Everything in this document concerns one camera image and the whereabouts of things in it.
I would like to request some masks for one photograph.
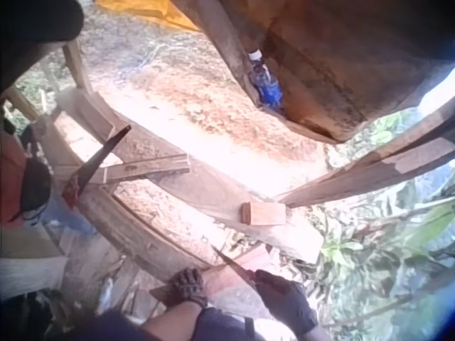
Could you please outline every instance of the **yellow tarp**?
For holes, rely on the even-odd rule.
[[[118,12],[141,16],[154,23],[197,31],[185,14],[169,0],[96,0],[96,4]]]

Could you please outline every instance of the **gloved hand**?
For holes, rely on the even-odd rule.
[[[275,276],[264,270],[255,273],[257,292],[270,313],[301,336],[318,325],[316,316],[306,300],[303,286]]]
[[[204,280],[199,270],[185,269],[174,277],[172,285],[179,295],[179,303],[191,301],[197,303],[202,309],[207,307],[207,295],[204,289]]]

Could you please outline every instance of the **blue bottle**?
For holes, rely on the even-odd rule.
[[[262,60],[261,51],[256,50],[248,55],[253,65],[252,82],[259,91],[262,103],[274,110],[280,109],[283,94],[278,80],[270,74],[268,67]]]

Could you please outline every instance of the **forearm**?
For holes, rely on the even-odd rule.
[[[163,315],[149,318],[141,328],[161,341],[190,341],[201,311],[194,302],[182,302]]]
[[[331,341],[327,332],[319,326],[304,335],[297,336],[298,341]]]

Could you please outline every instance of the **bottle cap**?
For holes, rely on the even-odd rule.
[[[250,60],[260,60],[262,58],[262,53],[260,50],[256,50],[253,53],[248,53],[248,57],[250,57]]]

